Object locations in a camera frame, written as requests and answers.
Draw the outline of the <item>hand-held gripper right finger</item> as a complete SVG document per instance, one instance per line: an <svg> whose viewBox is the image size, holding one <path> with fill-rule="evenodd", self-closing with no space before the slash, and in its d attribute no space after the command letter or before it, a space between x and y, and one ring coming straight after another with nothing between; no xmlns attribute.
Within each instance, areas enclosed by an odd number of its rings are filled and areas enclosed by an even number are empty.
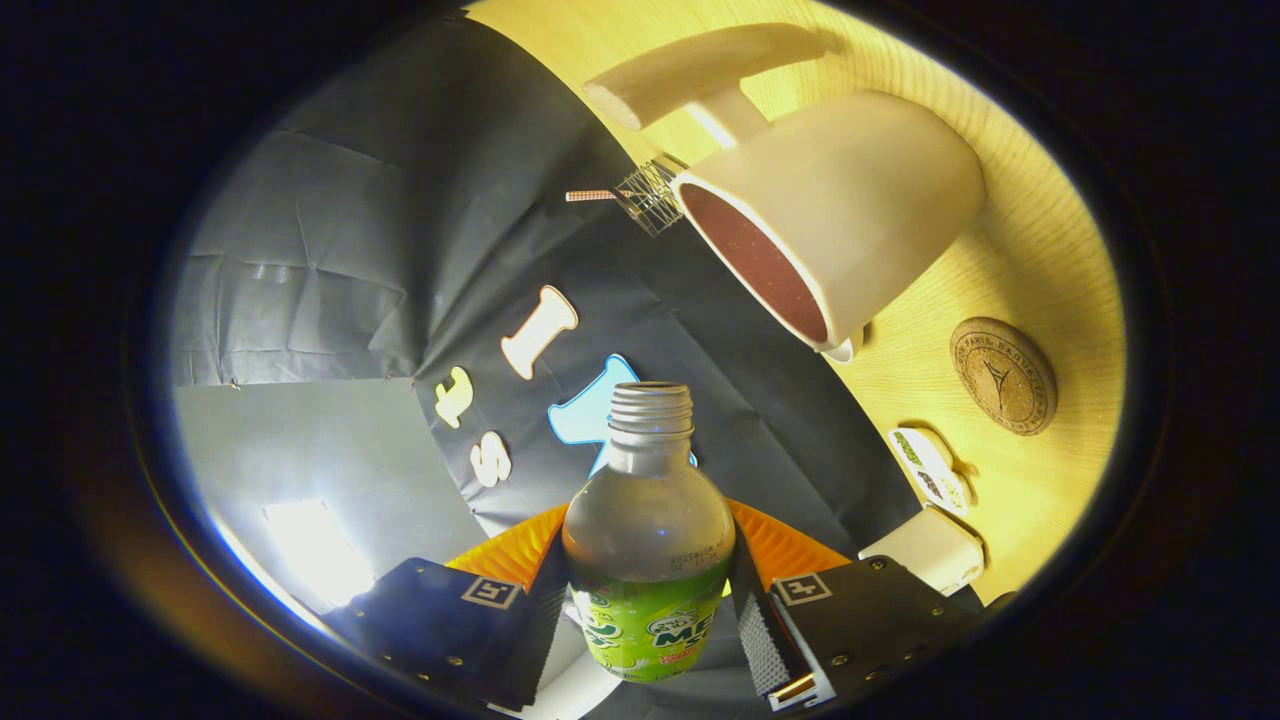
<svg viewBox="0 0 1280 720"><path fill-rule="evenodd" d="M849 559L745 503L730 510L739 639L754 689L776 714L855 703L986 620L973 593L938 591L902 551Z"/></svg>

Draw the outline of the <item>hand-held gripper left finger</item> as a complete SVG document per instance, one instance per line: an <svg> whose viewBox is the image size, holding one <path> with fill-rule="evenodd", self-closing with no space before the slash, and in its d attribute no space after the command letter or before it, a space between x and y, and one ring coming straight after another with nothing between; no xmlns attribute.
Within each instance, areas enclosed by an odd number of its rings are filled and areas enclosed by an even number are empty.
<svg viewBox="0 0 1280 720"><path fill-rule="evenodd" d="M535 702L570 571L562 503L445 564L407 559L325 624L394 670L460 701Z"/></svg>

